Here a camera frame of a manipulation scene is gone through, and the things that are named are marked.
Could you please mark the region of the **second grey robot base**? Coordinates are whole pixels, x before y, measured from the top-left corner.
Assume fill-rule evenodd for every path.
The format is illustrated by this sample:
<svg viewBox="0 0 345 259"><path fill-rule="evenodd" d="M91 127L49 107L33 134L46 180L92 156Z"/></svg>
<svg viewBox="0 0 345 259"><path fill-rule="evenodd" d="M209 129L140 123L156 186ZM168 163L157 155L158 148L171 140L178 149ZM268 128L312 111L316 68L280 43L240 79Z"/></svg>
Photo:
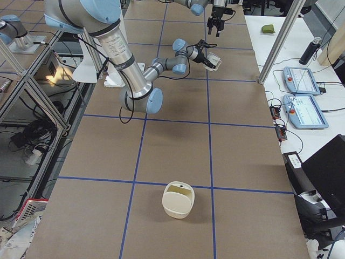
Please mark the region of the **second grey robot base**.
<svg viewBox="0 0 345 259"><path fill-rule="evenodd" d="M31 35L16 15L1 17L1 40L12 53L33 54L39 45L46 43L45 36Z"/></svg>

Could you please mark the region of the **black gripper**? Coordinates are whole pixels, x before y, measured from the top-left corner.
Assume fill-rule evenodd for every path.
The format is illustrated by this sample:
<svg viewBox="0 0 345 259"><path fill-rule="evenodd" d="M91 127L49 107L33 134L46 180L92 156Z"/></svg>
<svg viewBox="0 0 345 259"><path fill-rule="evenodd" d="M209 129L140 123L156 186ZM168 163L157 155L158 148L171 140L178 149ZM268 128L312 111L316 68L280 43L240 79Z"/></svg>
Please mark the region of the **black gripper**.
<svg viewBox="0 0 345 259"><path fill-rule="evenodd" d="M206 69L215 69L215 68L216 68L216 66L215 66L212 62L210 62L209 60L207 60L207 59L205 58L205 55L204 55L204 53L202 53L202 52L199 52L199 53L196 55L196 57L193 58L192 60L193 60L195 63L197 63L197 64L199 64L199 63L204 64L204 67L205 67Z"/></svg>
<svg viewBox="0 0 345 259"><path fill-rule="evenodd" d="M222 16L224 14L225 7L224 6L212 6L211 17L208 18L207 27L208 27L208 34L212 34L213 25L216 26L216 37L220 36L220 33L224 30L224 23L225 21L222 20Z"/></svg>

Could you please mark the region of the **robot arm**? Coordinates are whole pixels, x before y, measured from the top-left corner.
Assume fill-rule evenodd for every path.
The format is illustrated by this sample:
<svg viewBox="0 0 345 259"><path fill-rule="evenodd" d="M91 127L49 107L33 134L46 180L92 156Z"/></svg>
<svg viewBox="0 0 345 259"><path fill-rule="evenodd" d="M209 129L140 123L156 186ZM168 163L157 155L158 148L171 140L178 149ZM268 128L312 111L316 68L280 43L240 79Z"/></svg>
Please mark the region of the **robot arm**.
<svg viewBox="0 0 345 259"><path fill-rule="evenodd" d="M161 3L178 3L182 6L187 7L195 16L200 16L211 4L211 16L208 18L207 27L208 34L212 33L213 27L216 28L216 37L219 37L221 32L224 30L225 20L224 15L233 15L235 11L229 8L229 1L209 1L209 0L183 0L183 1L160 1Z"/></svg>
<svg viewBox="0 0 345 259"><path fill-rule="evenodd" d="M120 1L45 1L44 8L47 25L69 33L86 31L99 41L126 84L121 92L121 103L129 111L155 114L160 110L163 93L153 86L153 82L164 71L184 74L190 60L211 70L215 70L219 63L210 61L203 54L202 48L208 47L205 41L190 45L176 39L172 45L173 58L157 58L141 71L120 30Z"/></svg>

